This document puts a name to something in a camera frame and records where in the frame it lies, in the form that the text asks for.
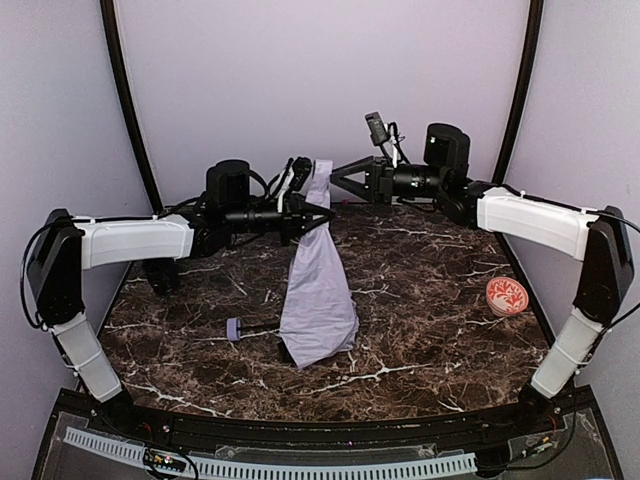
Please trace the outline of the lavender folding umbrella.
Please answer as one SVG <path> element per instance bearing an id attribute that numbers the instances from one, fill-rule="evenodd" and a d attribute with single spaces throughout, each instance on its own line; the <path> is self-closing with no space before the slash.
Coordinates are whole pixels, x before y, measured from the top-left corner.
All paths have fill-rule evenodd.
<path id="1" fill-rule="evenodd" d="M 356 343 L 359 318 L 340 255 L 324 223 L 300 239 L 279 322 L 284 352 L 307 368 Z"/>

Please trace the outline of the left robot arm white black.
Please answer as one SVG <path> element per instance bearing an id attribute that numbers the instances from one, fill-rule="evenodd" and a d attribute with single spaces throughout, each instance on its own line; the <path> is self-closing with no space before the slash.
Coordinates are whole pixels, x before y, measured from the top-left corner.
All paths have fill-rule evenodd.
<path id="1" fill-rule="evenodd" d="M 91 218 L 53 210 L 21 259 L 20 295 L 31 295 L 36 306 L 25 315 L 28 323 L 52 333 L 67 367 L 96 401 L 124 398 L 122 383 L 86 316 L 83 271 L 142 261 L 153 289 L 166 294 L 177 286 L 178 259 L 212 256 L 239 234 L 276 232 L 288 244 L 334 217 L 300 193 L 314 170 L 306 157 L 291 159 L 271 185 L 247 161 L 228 159 L 207 170 L 201 195 L 158 215 Z"/>

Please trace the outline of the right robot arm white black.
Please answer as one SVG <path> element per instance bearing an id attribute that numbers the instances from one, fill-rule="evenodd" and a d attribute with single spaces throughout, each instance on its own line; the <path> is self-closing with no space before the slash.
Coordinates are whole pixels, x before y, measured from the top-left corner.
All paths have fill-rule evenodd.
<path id="1" fill-rule="evenodd" d="M 605 332 L 624 318 L 619 309 L 634 279 L 630 222 L 615 207 L 568 206 L 506 184 L 470 179 L 470 138 L 455 126 L 430 124 L 423 161 L 412 164 L 399 146 L 395 123 L 371 115 L 367 124 L 373 144 L 391 144 L 392 154 L 335 169 L 333 185 L 370 203 L 430 199 L 459 226 L 515 236 L 581 262 L 571 313 L 528 382 L 536 396 L 555 397 L 594 353 Z"/>

